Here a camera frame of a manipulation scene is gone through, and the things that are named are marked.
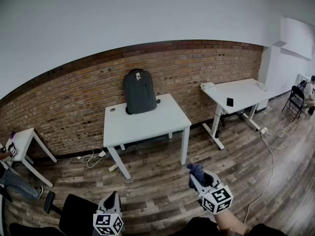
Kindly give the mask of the person's black clothing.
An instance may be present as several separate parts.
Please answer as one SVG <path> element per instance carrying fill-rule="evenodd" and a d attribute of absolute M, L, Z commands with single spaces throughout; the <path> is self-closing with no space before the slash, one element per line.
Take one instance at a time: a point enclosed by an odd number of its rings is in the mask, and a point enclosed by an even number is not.
<path fill-rule="evenodd" d="M 168 236 L 287 236 L 280 230 L 264 224 L 254 226 L 249 233 L 242 235 L 231 229 L 220 230 L 215 222 L 206 217 L 194 217 L 181 230 Z"/>

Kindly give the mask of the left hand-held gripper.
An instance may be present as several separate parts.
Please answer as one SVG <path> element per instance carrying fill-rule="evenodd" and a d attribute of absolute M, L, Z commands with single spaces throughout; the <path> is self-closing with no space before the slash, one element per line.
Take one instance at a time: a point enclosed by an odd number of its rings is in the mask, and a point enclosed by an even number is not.
<path fill-rule="evenodd" d="M 122 236 L 124 222 L 119 193 L 114 191 L 102 198 L 98 206 L 98 210 L 93 215 L 93 236 Z"/>

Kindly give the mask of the small white side table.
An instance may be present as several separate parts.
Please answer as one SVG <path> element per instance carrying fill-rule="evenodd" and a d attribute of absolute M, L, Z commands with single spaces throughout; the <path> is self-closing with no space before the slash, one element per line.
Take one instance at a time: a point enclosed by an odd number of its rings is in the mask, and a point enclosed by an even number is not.
<path fill-rule="evenodd" d="M 6 145 L 4 147 L 8 148 L 8 146 L 13 142 L 17 154 L 12 157 L 7 157 L 3 159 L 1 162 L 5 168 L 8 168 L 15 174 L 19 175 L 13 168 L 13 162 L 16 163 L 22 163 L 25 167 L 27 167 L 35 176 L 37 176 L 43 183 L 45 183 L 49 187 L 53 187 L 53 184 L 46 179 L 40 172 L 38 172 L 34 167 L 33 167 L 33 160 L 27 155 L 27 151 L 29 149 L 29 146 L 31 144 L 31 141 L 35 139 L 36 142 L 39 144 L 39 146 L 44 150 L 44 152 L 49 156 L 49 158 L 56 163 L 57 159 L 55 156 L 49 151 L 49 149 L 45 146 L 45 144 L 41 141 L 41 139 L 38 137 L 36 134 L 34 128 L 30 128 L 21 132 L 18 132 L 14 135 L 14 138 L 11 140 L 10 138 L 8 139 Z"/>

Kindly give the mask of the dark grey backpack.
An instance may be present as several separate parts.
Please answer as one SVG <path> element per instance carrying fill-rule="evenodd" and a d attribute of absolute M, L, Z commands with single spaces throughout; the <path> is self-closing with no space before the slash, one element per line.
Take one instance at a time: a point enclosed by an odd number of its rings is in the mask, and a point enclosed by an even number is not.
<path fill-rule="evenodd" d="M 135 73 L 141 72 L 141 79 L 136 81 Z M 141 114 L 157 108 L 157 99 L 151 74 L 143 69 L 133 69 L 125 75 L 123 88 L 126 97 L 126 113 Z"/>

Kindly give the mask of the person's right forearm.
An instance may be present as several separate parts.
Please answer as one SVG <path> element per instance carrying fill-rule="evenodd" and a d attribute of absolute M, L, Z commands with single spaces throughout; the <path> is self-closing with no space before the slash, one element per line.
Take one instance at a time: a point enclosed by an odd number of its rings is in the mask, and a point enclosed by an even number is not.
<path fill-rule="evenodd" d="M 225 209 L 214 215 L 216 224 L 221 231 L 228 231 L 245 236 L 250 228 L 241 222 L 230 210 Z"/>

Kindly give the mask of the black office chair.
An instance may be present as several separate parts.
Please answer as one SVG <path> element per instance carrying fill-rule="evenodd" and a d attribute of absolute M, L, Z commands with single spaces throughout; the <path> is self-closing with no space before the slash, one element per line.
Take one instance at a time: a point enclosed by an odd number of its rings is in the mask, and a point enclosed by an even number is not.
<path fill-rule="evenodd" d="M 49 214 L 54 211 L 60 215 L 59 229 L 66 236 L 92 236 L 93 215 L 96 214 L 98 205 L 69 194 L 64 202 L 63 208 L 59 209 L 53 204 L 55 193 L 50 191 L 44 203 L 44 211 Z"/>

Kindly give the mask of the white square table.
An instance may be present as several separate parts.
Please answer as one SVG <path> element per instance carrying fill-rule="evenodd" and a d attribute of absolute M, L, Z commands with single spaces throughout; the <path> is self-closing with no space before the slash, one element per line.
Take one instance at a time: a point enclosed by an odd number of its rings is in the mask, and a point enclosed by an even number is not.
<path fill-rule="evenodd" d="M 126 103 L 105 108 L 103 146 L 108 149 L 126 179 L 131 179 L 131 176 L 118 155 L 116 146 L 125 150 L 125 145 L 128 143 L 161 135 L 172 138 L 172 133 L 181 131 L 180 164 L 186 163 L 191 122 L 171 94 L 159 95 L 157 99 L 160 103 L 157 104 L 156 109 L 141 114 L 128 115 Z"/>

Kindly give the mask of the black folding chair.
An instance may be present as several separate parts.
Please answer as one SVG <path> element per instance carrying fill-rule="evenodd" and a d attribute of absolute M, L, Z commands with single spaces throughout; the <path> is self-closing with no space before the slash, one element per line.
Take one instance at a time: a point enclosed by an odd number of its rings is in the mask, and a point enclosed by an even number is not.
<path fill-rule="evenodd" d="M 304 100 L 304 93 L 297 86 L 292 86 L 290 96 L 282 111 L 287 108 L 291 113 L 293 113 L 293 121 L 295 121 L 296 118 L 300 118 Z"/>

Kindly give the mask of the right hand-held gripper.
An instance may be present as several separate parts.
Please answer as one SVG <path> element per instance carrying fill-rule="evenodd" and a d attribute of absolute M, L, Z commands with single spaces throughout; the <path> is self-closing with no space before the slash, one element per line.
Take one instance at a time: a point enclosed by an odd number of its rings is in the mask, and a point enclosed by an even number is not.
<path fill-rule="evenodd" d="M 194 175 L 189 175 L 189 188 L 199 193 L 204 210 L 216 215 L 231 207 L 233 194 L 227 185 L 223 185 L 217 174 L 204 170 L 202 183 Z"/>

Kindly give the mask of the white standing desk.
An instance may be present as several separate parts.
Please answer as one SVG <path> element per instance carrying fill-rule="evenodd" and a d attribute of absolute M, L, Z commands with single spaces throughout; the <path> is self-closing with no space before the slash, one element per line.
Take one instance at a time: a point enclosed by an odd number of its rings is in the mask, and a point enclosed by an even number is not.
<path fill-rule="evenodd" d="M 212 127 L 209 127 L 205 123 L 203 123 L 202 126 L 209 133 L 213 141 L 217 144 L 219 150 L 224 149 L 224 145 L 221 143 L 219 138 L 216 137 L 216 133 L 220 121 L 227 115 L 231 116 L 241 110 L 245 110 L 246 108 L 250 107 L 250 113 L 248 115 L 243 113 L 242 117 L 252 127 L 254 127 L 256 131 L 260 130 L 260 127 L 252 119 L 254 113 L 261 102 L 275 97 L 276 94 L 270 90 L 261 90 L 256 84 L 257 82 L 258 81 L 256 81 L 255 79 L 245 79 L 216 84 L 216 90 L 202 90 L 217 105 Z M 228 97 L 234 99 L 233 107 L 229 107 L 226 105 Z"/>

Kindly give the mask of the dark blue cloth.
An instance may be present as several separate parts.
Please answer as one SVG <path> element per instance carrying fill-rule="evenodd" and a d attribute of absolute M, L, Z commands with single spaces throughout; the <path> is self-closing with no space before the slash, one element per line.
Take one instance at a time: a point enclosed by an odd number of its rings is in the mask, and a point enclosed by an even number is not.
<path fill-rule="evenodd" d="M 189 163 L 189 164 L 187 164 L 187 168 L 189 169 L 189 174 L 193 175 L 196 178 L 196 180 L 202 186 L 204 186 L 205 177 L 204 177 L 203 165 L 202 164 Z"/>

